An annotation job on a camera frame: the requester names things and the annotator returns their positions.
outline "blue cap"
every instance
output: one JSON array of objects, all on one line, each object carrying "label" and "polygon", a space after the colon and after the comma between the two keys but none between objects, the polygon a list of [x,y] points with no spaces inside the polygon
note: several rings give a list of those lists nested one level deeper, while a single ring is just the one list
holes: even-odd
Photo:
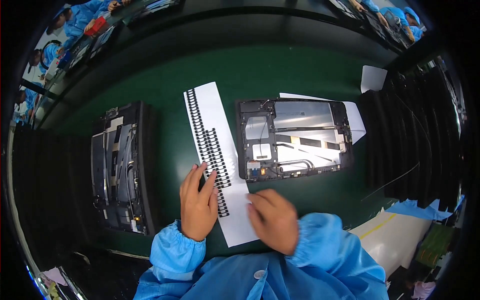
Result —
[{"label": "blue cap", "polygon": [[420,25],[420,18],[417,16],[417,14],[413,11],[413,9],[411,9],[410,7],[406,7],[403,9],[403,11],[405,13],[408,13],[409,15],[411,15],[412,17],[415,18],[415,21],[417,21],[417,23]]},{"label": "blue cap", "polygon": [[55,14],[55,16],[53,17],[53,19],[55,20],[55,18],[58,17],[59,14],[61,14],[62,11],[63,11],[64,9],[66,9],[66,8],[67,8],[67,7],[62,7],[62,8],[60,8],[59,12]]}]

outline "white paper sheet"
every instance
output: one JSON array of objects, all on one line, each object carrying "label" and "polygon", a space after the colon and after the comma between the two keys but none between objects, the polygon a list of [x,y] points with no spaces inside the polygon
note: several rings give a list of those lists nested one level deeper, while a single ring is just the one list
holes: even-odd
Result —
[{"label": "white paper sheet", "polygon": [[386,76],[387,70],[385,69],[363,66],[361,70],[360,91],[362,94],[368,90],[380,91],[384,86]]},{"label": "white paper sheet", "polygon": [[[250,224],[250,220],[248,219],[247,203],[249,201],[246,196],[249,191],[245,180],[239,177],[237,149],[233,143],[232,134],[230,132],[230,127],[228,126],[227,117],[223,110],[222,100],[218,93],[216,83],[211,82],[201,85],[194,88],[193,91],[196,95],[204,130],[211,131],[214,129],[216,132],[223,155],[223,162],[227,167],[231,183],[230,186],[219,189],[221,190],[221,193],[219,193],[219,207],[221,202],[221,205],[226,204],[229,213],[228,216],[221,216],[225,215],[225,213],[221,213],[218,217],[227,246],[232,247],[249,241],[258,240],[258,237]],[[189,105],[189,95],[192,95],[191,90],[183,93],[193,139],[195,141],[195,148],[197,149],[198,158],[200,162],[202,162],[204,159],[200,152],[198,145],[199,140],[196,139],[194,123],[192,121],[192,119],[195,118],[196,126],[198,128],[198,113],[196,112],[197,110],[195,110],[195,113],[192,113],[190,110],[189,107],[196,107],[196,105]],[[221,201],[220,194],[223,194],[225,203]]]},{"label": "white paper sheet", "polygon": [[[280,93],[280,98],[335,101],[330,99],[289,93]],[[352,131],[352,143],[355,144],[361,137],[363,137],[367,133],[367,131],[365,130],[365,125],[363,124],[357,105],[349,101],[342,101],[342,103],[345,104],[345,108],[347,110],[348,123],[350,124],[350,130]]]}]

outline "stack of black foam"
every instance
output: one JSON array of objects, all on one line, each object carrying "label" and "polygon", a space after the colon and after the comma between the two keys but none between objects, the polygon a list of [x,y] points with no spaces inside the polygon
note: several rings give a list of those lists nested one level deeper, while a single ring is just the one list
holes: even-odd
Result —
[{"label": "stack of black foam", "polygon": [[41,271],[97,238],[90,137],[62,136],[17,125],[13,194],[30,253]]},{"label": "stack of black foam", "polygon": [[440,199],[440,210],[453,211],[462,162],[454,103],[438,67],[398,74],[381,91],[362,94],[358,107],[367,130],[367,184],[387,184],[386,197],[418,200],[422,208]]}]

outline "pink clothing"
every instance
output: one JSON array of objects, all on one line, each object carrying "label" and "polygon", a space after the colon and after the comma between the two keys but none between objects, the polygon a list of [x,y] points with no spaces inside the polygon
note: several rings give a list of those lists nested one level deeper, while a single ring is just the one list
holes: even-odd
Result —
[{"label": "pink clothing", "polygon": [[427,299],[434,289],[435,289],[434,282],[427,282],[427,283],[417,282],[415,283],[415,287],[413,289],[412,299],[418,299],[418,300]]}]

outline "red box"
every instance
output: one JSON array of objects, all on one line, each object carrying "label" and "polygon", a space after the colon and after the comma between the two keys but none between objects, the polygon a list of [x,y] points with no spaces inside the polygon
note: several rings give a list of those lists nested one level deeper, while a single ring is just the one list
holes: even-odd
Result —
[{"label": "red box", "polygon": [[92,28],[87,30],[85,34],[87,36],[95,36],[104,33],[108,29],[108,23],[103,17],[100,17],[95,20],[95,24]]}]

